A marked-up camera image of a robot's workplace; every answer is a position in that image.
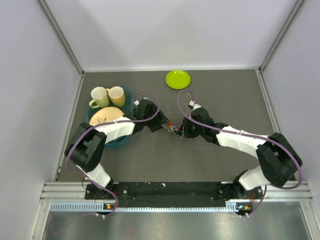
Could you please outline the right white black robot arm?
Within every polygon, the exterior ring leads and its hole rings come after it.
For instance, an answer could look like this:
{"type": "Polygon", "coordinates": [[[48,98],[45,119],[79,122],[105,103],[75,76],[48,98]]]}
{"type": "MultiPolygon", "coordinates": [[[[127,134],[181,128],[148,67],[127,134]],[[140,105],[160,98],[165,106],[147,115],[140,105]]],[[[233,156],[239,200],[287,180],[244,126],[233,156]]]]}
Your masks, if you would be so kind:
{"type": "Polygon", "coordinates": [[[208,111],[200,106],[184,117],[177,135],[189,139],[201,136],[208,143],[238,150],[258,160],[258,167],[241,172],[233,180],[233,192],[239,198],[245,198],[261,186],[282,188],[303,165],[281,133],[267,136],[237,130],[225,123],[214,122],[208,111]]]}

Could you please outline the red-handled metal key holder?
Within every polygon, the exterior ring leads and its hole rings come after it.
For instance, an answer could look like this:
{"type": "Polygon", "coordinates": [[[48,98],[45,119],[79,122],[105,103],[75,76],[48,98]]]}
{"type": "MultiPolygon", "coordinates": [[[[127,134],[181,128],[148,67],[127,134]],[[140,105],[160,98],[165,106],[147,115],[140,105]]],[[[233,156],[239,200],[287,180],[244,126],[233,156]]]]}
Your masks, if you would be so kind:
{"type": "Polygon", "coordinates": [[[176,133],[176,131],[171,131],[171,128],[174,129],[174,123],[172,122],[169,122],[168,125],[163,125],[163,129],[165,129],[167,132],[170,132],[170,133],[176,133]]]}

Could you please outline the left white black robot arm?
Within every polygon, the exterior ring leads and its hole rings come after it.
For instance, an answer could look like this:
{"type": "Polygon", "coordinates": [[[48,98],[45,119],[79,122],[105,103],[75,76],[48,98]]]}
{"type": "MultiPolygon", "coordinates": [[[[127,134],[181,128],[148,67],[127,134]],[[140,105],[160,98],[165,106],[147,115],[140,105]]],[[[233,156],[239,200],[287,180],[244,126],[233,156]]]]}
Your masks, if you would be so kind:
{"type": "Polygon", "coordinates": [[[114,191],[113,180],[100,163],[105,145],[121,137],[136,134],[144,127],[148,127],[153,133],[162,129],[169,121],[154,102],[144,98],[130,114],[116,120],[95,126],[83,122],[67,144],[64,152],[66,162],[71,161],[97,185],[98,195],[109,198],[114,191]]]}

